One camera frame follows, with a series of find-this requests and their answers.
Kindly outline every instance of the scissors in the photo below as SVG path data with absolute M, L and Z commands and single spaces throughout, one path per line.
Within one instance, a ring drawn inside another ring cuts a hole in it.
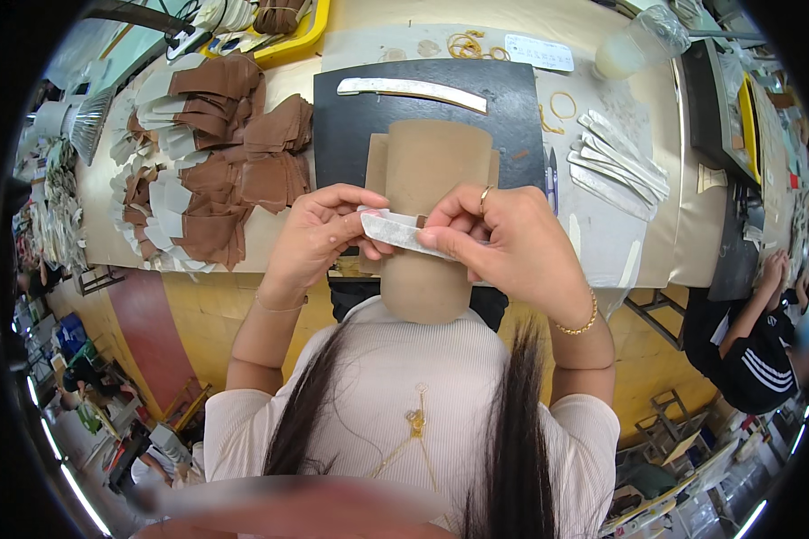
M 548 163 L 548 166 L 545 167 L 545 198 L 548 198 L 549 195 L 553 196 L 555 200 L 553 213 L 555 217 L 557 217 L 557 158 L 555 157 L 555 149 L 553 147 L 551 148 L 551 155 L 549 156 L 545 152 L 545 146 L 543 146 L 542 155 L 545 156 L 545 161 Z

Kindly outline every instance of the glue container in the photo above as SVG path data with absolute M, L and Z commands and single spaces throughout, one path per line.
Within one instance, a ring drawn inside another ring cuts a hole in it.
M 690 45 L 687 30 L 674 13 L 661 4 L 650 6 L 629 26 L 605 38 L 596 50 L 594 74 L 601 79 L 623 80 L 680 56 Z

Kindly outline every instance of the masking tape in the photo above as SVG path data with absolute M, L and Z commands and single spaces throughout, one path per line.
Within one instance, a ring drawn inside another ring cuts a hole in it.
M 620 276 L 618 288 L 626 288 L 629 285 L 629 279 L 632 276 L 632 268 L 635 267 L 635 261 L 638 260 L 638 251 L 641 250 L 641 242 L 636 240 L 632 242 L 629 247 L 629 256 L 626 257 L 626 267 L 623 268 L 623 274 Z
M 582 229 L 578 227 L 578 217 L 574 213 L 569 214 L 569 241 L 575 251 L 575 257 L 582 260 Z

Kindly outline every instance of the gold ring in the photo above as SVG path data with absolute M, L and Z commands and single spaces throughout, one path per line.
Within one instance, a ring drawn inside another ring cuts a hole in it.
M 488 186 L 480 195 L 480 217 L 485 217 L 485 195 L 488 194 L 488 191 L 494 186 Z

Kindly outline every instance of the fluorescent light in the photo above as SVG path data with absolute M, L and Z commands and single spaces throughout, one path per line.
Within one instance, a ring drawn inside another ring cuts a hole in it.
M 27 389 L 30 390 L 30 398 L 32 399 L 32 404 L 36 404 L 39 406 L 39 397 L 36 397 L 36 388 L 32 384 L 32 378 L 27 376 Z
M 755 508 L 755 511 L 752 512 L 752 516 L 749 517 L 749 520 L 747 520 L 746 523 L 743 525 L 743 528 L 741 528 L 740 531 L 737 532 L 736 535 L 734 535 L 734 539 L 740 539 L 740 537 L 746 535 L 746 532 L 749 531 L 749 528 L 752 527 L 752 524 L 758 518 L 758 515 L 761 514 L 761 511 L 764 510 L 766 504 L 767 504 L 766 500 L 758 504 L 758 506 Z
M 54 451 L 54 458 L 62 460 L 63 456 L 60 454 L 60 450 L 57 449 L 57 443 L 54 442 L 54 437 L 51 436 L 51 429 L 49 429 L 48 424 L 44 422 L 44 417 L 40 417 L 39 420 L 42 421 L 42 430 L 44 430 L 44 435 L 48 438 L 48 443 L 51 444 L 51 450 Z
M 81 492 L 81 487 L 78 486 L 77 482 L 75 481 L 75 478 L 72 477 L 72 474 L 69 472 L 69 469 L 66 468 L 66 465 L 61 464 L 60 469 L 63 470 L 63 474 L 66 476 L 66 480 L 69 481 L 69 486 L 72 487 L 72 490 L 75 490 L 75 496 L 77 496 L 78 501 L 81 502 L 81 505 L 84 506 L 84 509 L 86 510 L 89 517 L 93 519 L 93 522 L 96 523 L 97 527 L 102 533 L 108 535 L 108 537 L 112 537 L 111 531 L 108 529 L 108 526 L 106 526 L 105 523 L 102 522 L 102 519 L 99 518 L 97 512 L 93 511 L 93 506 L 89 504 L 89 501 L 87 501 L 86 496 L 84 495 L 83 492 Z
M 797 450 L 797 446 L 800 445 L 800 437 L 803 436 L 803 431 L 806 430 L 806 424 L 800 426 L 800 432 L 797 433 L 797 440 L 794 442 L 794 447 L 791 449 L 791 455 Z

